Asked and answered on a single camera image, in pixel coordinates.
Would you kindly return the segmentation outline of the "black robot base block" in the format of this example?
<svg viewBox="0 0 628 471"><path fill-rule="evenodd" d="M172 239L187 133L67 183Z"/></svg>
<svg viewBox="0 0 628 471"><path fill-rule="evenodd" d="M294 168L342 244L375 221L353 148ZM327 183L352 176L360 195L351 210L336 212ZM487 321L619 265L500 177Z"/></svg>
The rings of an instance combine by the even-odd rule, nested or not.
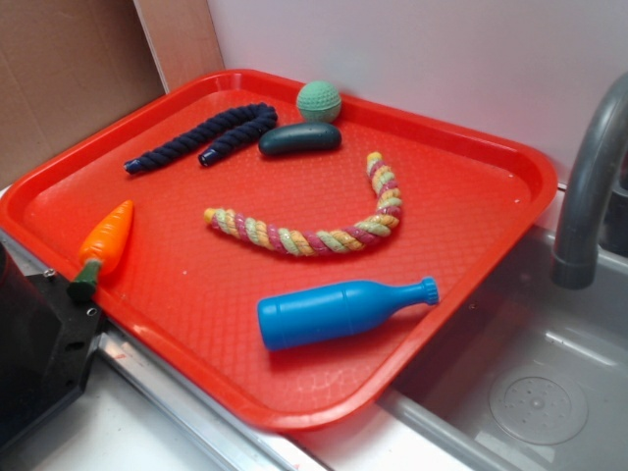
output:
<svg viewBox="0 0 628 471"><path fill-rule="evenodd" d="M1 249L1 449L83 393L104 316L61 275L26 275Z"/></svg>

